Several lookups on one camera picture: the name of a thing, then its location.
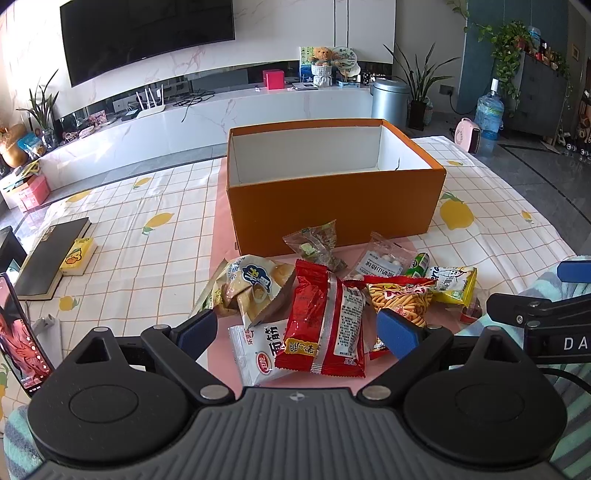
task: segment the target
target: teddy bear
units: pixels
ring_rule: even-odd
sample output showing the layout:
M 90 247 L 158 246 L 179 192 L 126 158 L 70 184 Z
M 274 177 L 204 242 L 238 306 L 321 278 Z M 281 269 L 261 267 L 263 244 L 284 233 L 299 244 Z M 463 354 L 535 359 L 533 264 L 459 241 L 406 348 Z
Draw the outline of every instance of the teddy bear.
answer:
M 333 51 L 328 47 L 314 47 L 312 62 L 312 83 L 317 87 L 329 87 L 332 85 L 332 60 Z

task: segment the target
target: cracker packet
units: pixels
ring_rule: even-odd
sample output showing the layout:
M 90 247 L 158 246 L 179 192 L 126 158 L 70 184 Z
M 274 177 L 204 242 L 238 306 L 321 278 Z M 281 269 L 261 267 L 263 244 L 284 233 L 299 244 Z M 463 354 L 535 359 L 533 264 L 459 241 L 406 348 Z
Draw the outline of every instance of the cracker packet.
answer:
M 365 277 L 371 303 L 376 312 L 390 309 L 419 327 L 426 325 L 424 315 L 433 298 L 435 281 L 411 277 Z M 388 347 L 378 337 L 369 352 L 371 360 L 388 352 Z
M 435 280 L 433 299 L 468 306 L 476 285 L 476 267 L 431 267 L 426 278 Z
M 261 323 L 250 329 L 235 325 L 228 329 L 234 360 L 242 385 L 254 387 L 290 373 L 275 367 L 275 356 L 281 349 L 287 320 Z
M 320 226 L 304 228 L 283 237 L 283 241 L 303 260 L 324 265 L 331 272 L 347 268 L 347 264 L 333 255 L 336 247 L 336 220 Z
M 294 266 L 256 255 L 223 261 L 200 295 L 194 313 L 213 309 L 220 317 L 240 313 L 245 329 L 269 322 L 290 298 Z
M 368 246 L 345 279 L 362 281 L 365 275 L 397 277 L 410 268 L 416 255 L 416 252 L 406 250 L 379 233 L 371 232 Z

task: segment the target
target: television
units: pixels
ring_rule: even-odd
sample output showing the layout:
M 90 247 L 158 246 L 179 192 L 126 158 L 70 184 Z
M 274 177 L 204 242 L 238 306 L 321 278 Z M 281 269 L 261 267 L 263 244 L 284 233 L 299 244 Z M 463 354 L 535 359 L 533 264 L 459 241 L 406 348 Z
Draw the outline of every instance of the television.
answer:
M 232 0 L 71 0 L 60 15 L 72 86 L 154 55 L 235 38 Z

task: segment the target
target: pink tablecloth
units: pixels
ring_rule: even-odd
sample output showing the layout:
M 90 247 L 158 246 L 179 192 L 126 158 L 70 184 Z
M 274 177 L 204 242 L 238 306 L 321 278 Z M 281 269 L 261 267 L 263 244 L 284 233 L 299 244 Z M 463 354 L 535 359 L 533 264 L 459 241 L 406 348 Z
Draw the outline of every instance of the pink tablecloth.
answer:
M 414 249 L 412 243 L 406 238 L 397 239 L 397 243 L 403 247 Z M 338 248 L 336 249 L 337 256 L 347 262 L 347 265 L 352 265 L 359 258 L 364 247 L 364 245 L 355 245 L 353 247 Z M 232 224 L 228 196 L 226 194 L 226 167 L 223 161 L 217 183 L 210 274 L 213 274 L 224 258 L 231 260 L 238 256 L 240 256 L 240 252 L 236 249 L 236 236 Z M 289 255 L 277 258 L 284 262 L 294 263 L 297 256 Z M 278 314 L 277 320 L 288 317 L 289 307 L 290 305 L 286 305 L 284 311 Z M 462 328 L 462 324 L 456 321 L 456 317 L 457 313 L 450 313 L 439 304 L 430 307 L 427 320 L 430 323 L 438 323 L 457 332 Z M 371 318 L 364 319 L 363 331 L 366 338 L 375 338 L 375 322 L 371 320 Z M 217 337 L 207 350 L 207 369 L 233 389 L 236 396 L 239 396 L 242 392 L 242 383 L 238 374 L 238 368 L 234 362 L 228 329 L 231 326 L 240 325 L 241 323 L 242 320 L 238 315 L 220 318 L 217 326 Z M 265 386 L 285 388 L 349 387 L 353 393 L 356 393 L 358 389 L 383 373 L 387 368 L 395 364 L 395 362 L 396 359 L 391 353 L 372 361 L 369 361 L 366 357 L 365 378 L 329 377 L 327 375 L 317 375 L 308 372 L 294 372 L 286 377 L 270 381 Z

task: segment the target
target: green can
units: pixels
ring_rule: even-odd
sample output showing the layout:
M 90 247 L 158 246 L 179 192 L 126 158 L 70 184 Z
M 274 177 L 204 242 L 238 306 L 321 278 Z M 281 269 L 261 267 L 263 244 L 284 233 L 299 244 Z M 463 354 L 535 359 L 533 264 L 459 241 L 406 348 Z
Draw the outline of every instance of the green can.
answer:
M 429 268 L 429 260 L 428 253 L 418 254 L 405 275 L 412 278 L 424 277 L 427 269 Z

